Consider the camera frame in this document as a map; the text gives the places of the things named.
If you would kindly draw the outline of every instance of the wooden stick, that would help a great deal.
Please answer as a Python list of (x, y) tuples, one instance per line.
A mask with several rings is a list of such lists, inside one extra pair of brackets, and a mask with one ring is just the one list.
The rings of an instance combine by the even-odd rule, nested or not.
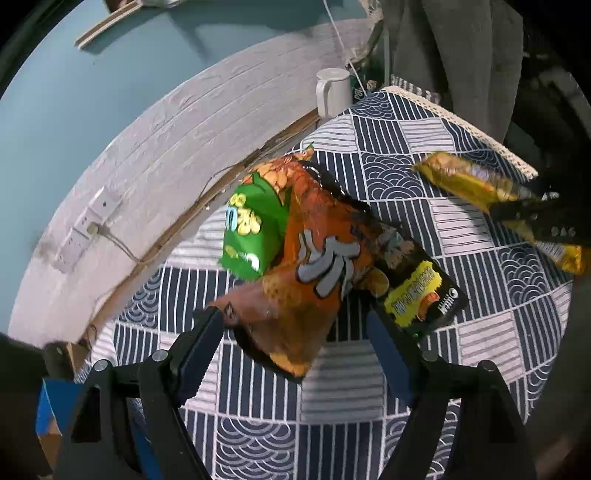
[(113, 13), (109, 14), (107, 18), (101, 20), (90, 30), (87, 30), (78, 37), (74, 42), (74, 45), (78, 47), (79, 50), (83, 49), (109, 27), (115, 25), (118, 21), (123, 20), (132, 13), (137, 12), (140, 8), (142, 8), (142, 6), (137, 0), (134, 0), (120, 9), (115, 10)]
[(181, 233), (187, 225), (194, 220), (200, 213), (205, 213), (207, 210), (212, 211), (212, 203), (216, 200), (222, 190), (230, 188), (232, 183), (236, 183), (236, 179), (241, 174), (255, 164), (261, 163), (274, 154), (280, 148), (284, 148), (290, 141), (306, 132), (308, 129), (315, 127), (316, 122), (320, 120), (317, 109), (307, 113), (299, 120), (296, 120), (285, 130), (282, 130), (270, 140), (265, 142), (261, 148), (257, 148), (253, 153), (248, 155), (239, 164), (232, 167), (226, 172), (209, 190), (201, 195), (193, 205), (191, 205), (157, 240), (156, 243), (148, 250), (141, 260), (152, 258), (149, 264), (137, 265), (113, 291), (107, 301), (100, 307), (99, 311), (91, 318), (90, 326), (87, 327), (83, 336), (90, 338), (96, 328), (100, 332), (107, 320), (114, 318), (125, 307), (128, 300), (143, 286), (150, 275), (154, 272), (155, 266), (166, 260), (170, 252), (178, 242), (182, 240)]

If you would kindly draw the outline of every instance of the power cord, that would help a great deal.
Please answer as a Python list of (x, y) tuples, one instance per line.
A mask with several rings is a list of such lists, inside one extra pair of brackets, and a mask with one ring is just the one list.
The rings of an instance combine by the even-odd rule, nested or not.
[[(324, 3), (324, 8), (326, 8), (326, 13), (327, 13), (327, 14), (328, 14), (328, 16), (329, 16), (330, 23), (332, 23), (332, 25), (333, 25), (333, 28), (335, 29), (336, 36), (337, 36), (337, 38), (339, 39), (340, 46), (343, 48), (343, 54), (344, 54), (344, 53), (347, 51), (347, 49), (345, 48), (345, 44), (343, 43), (343, 39), (342, 39), (342, 38), (341, 38), (341, 36), (340, 36), (339, 30), (336, 28), (335, 19), (334, 19), (334, 18), (332, 18), (332, 14), (330, 13), (330, 8), (329, 8), (329, 5), (326, 3), (326, 0), (322, 0), (322, 1), (323, 1), (323, 3)], [(357, 77), (357, 81), (359, 82), (359, 86), (361, 87), (361, 90), (363, 91), (363, 94), (364, 94), (365, 96), (367, 96), (368, 94), (367, 94), (367, 92), (365, 91), (365, 88), (364, 88), (364, 86), (363, 86), (363, 82), (362, 82), (362, 81), (361, 81), (361, 79), (359, 78), (359, 75), (357, 74), (357, 70), (355, 69), (355, 67), (353, 67), (353, 63), (351, 62), (351, 60), (350, 60), (350, 59), (347, 59), (345, 62), (349, 63), (349, 65), (350, 65), (351, 69), (353, 70), (353, 73), (354, 73), (354, 74), (355, 74), (355, 76)]]
[[(211, 175), (208, 179), (208, 181), (205, 183), (205, 185), (203, 186), (201, 192), (199, 193), (197, 199), (201, 198), (201, 196), (203, 195), (203, 192), (205, 192), (205, 189), (207, 188), (207, 186), (209, 185), (209, 183), (216, 177), (216, 175), (219, 175), (220, 173), (229, 170), (232, 167), (235, 167), (236, 165), (238, 165), (238, 163), (232, 164), (232, 165), (228, 165), (227, 167), (221, 168), (220, 170), (218, 170), (217, 172), (215, 172), (213, 175)], [(190, 220), (188, 220), (182, 227), (181, 230), (187, 225), (187, 223)], [(149, 264), (151, 262), (153, 262), (158, 255), (160, 254), (160, 250), (161, 248), (151, 257), (145, 259), (145, 260), (141, 260), (138, 257), (136, 257), (133, 252), (129, 249), (129, 247), (127, 245), (125, 245), (123, 243), (123, 241), (121, 241), (119, 238), (117, 238), (115, 235), (113, 235), (111, 233), (111, 229), (109, 229), (109, 227), (105, 226), (105, 225), (99, 225), (98, 223), (94, 223), (92, 222), (88, 228), (86, 229), (86, 231), (90, 234), (90, 235), (100, 235), (104, 238), (106, 238), (109, 242), (111, 242), (114, 246), (116, 246), (119, 250), (121, 250), (125, 255), (127, 255), (127, 257), (133, 261), (136, 265), (146, 265)]]
[(100, 235), (106, 238), (109, 242), (111, 242), (114, 246), (116, 246), (119, 250), (121, 250), (125, 255), (129, 257), (136, 265), (145, 265), (148, 264), (156, 259), (160, 250), (158, 250), (154, 255), (147, 258), (146, 260), (140, 260), (136, 257), (132, 251), (129, 249), (127, 245), (125, 245), (121, 240), (119, 240), (115, 235), (111, 233), (109, 227), (104, 225), (99, 225), (98, 223), (91, 223), (86, 231), (91, 235)]

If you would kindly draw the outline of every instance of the electrical outlet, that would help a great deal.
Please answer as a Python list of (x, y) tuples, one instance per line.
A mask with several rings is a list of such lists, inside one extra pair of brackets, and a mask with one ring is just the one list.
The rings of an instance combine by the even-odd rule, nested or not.
[(101, 224), (107, 221), (111, 213), (115, 211), (121, 199), (107, 187), (102, 187), (90, 201), (89, 207), (101, 218)]
[(62, 243), (53, 266), (62, 273), (71, 272), (89, 245), (90, 239), (72, 228)]
[(88, 238), (93, 237), (93, 233), (89, 233), (87, 228), (91, 223), (98, 223), (99, 225), (103, 224), (103, 219), (100, 217), (98, 213), (90, 208), (85, 208), (82, 215), (78, 217), (78, 220), (74, 224), (74, 228), (82, 233), (84, 236)]

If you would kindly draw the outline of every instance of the white character print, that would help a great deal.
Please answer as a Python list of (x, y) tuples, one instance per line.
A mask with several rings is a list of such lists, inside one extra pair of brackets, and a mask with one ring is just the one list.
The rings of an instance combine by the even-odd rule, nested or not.
[(319, 252), (312, 241), (312, 231), (306, 229), (303, 235), (300, 233), (298, 262), (303, 262), (308, 252), (310, 252), (308, 263), (302, 263), (297, 267), (298, 280), (309, 283), (322, 277), (314, 287), (314, 292), (321, 299), (325, 299), (341, 279), (344, 270), (345, 275), (340, 289), (340, 298), (343, 300), (353, 287), (352, 280), (355, 269), (351, 259), (357, 257), (361, 252), (359, 243), (345, 244), (337, 241), (336, 237), (329, 236), (324, 240), (324, 252)]

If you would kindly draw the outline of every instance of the blue and white patterned fabric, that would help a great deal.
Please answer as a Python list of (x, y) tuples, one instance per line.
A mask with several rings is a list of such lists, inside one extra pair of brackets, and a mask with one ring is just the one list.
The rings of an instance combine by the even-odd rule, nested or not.
[[(459, 286), (468, 307), (423, 339), (447, 361), (493, 360), (527, 420), (558, 352), (572, 279), (516, 234), (430, 185), (411, 166), (434, 150), (459, 153), (516, 181), (524, 175), (452, 115), (397, 90), (380, 91), (323, 125), (316, 161), (380, 217), (399, 219)], [(100, 337), (118, 364), (169, 348), (195, 308), (236, 279), (221, 269), (223, 209), (181, 244)], [(226, 333), (201, 389), (181, 415), (212, 477), (373, 480), (410, 411), (388, 391), (367, 340), (367, 305), (353, 292), (301, 385), (253, 363)], [(444, 471), (459, 412), (451, 402), (429, 477)]]

